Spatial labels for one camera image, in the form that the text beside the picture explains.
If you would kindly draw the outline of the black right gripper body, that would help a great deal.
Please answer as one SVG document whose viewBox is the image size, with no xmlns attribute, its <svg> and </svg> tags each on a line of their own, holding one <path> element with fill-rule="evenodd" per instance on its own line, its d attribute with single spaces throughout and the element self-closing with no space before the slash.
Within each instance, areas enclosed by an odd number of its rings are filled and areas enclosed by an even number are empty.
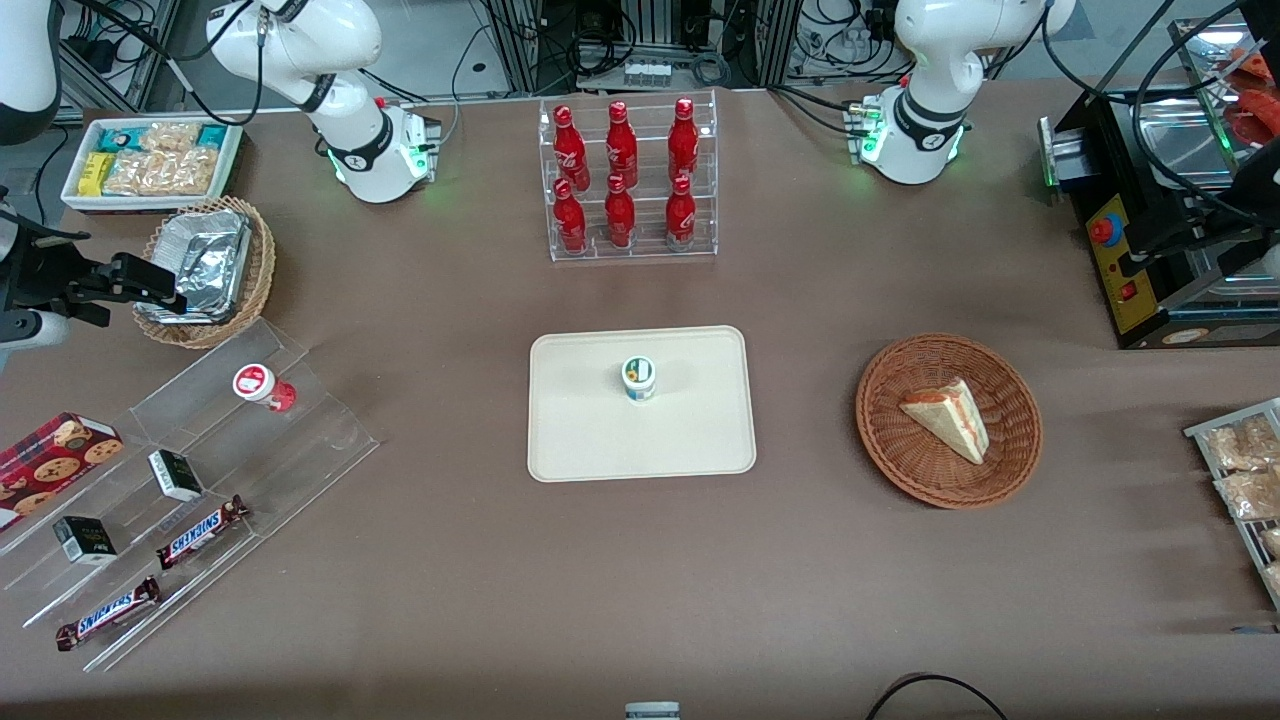
<svg viewBox="0 0 1280 720">
<path fill-rule="evenodd" d="M 47 237 L 24 225 L 12 225 L 12 234 L 4 255 L 4 313 L 42 310 L 109 325 L 109 310 L 95 302 L 108 287 L 108 264 L 88 260 L 70 241 L 38 246 Z"/>
</svg>

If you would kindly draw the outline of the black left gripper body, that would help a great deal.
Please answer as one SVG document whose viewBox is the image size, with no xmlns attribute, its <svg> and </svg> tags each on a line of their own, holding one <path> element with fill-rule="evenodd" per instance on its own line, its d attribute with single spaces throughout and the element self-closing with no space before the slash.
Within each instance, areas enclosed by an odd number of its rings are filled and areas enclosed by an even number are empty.
<svg viewBox="0 0 1280 720">
<path fill-rule="evenodd" d="M 1193 188 L 1201 196 L 1196 238 L 1189 250 L 1217 243 L 1240 243 L 1260 240 L 1277 228 L 1279 219 L 1279 146 L 1266 145 L 1254 151 L 1236 169 L 1231 183 L 1219 191 Z"/>
</svg>

